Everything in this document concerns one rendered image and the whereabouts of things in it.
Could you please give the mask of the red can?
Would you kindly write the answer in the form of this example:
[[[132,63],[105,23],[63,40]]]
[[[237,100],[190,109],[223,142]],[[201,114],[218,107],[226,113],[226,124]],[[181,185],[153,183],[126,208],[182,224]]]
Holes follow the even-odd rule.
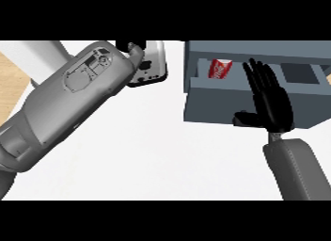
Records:
[[[225,79],[232,67],[232,61],[229,59],[218,59],[212,60],[210,69],[209,69],[209,77],[215,79]]]

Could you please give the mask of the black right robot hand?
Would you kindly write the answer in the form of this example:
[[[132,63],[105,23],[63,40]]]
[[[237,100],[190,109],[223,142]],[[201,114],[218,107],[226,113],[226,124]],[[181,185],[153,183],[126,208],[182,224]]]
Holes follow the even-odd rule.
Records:
[[[294,110],[287,90],[272,68],[253,58],[243,64],[253,92],[256,112],[240,111],[234,119],[246,126],[263,127],[269,133],[287,133],[296,128]]]

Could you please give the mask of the grey drawer front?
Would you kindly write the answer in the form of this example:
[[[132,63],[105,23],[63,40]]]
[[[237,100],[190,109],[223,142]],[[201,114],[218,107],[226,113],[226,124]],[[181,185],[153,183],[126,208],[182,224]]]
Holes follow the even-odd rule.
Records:
[[[287,90],[296,116],[296,128],[309,129],[331,119],[331,85],[288,83]],[[232,80],[192,77],[188,89],[184,120],[231,124],[241,110],[254,113],[253,93],[244,77]]]

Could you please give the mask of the grey cabinet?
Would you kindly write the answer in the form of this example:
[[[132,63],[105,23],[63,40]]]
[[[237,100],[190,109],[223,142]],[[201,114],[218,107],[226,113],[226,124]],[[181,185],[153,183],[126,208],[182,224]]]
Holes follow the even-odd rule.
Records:
[[[331,74],[331,40],[190,40],[184,48],[184,92],[201,58],[246,62],[251,57],[269,64],[319,65],[324,74]]]

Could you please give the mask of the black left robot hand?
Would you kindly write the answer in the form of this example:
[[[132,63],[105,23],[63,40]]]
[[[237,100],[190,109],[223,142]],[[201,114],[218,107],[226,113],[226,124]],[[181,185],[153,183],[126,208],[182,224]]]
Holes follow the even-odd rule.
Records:
[[[117,49],[128,53],[129,50],[129,45],[131,43],[133,43],[135,45],[138,45],[142,49],[147,49],[147,42],[144,40],[119,40],[116,41],[116,47]]]

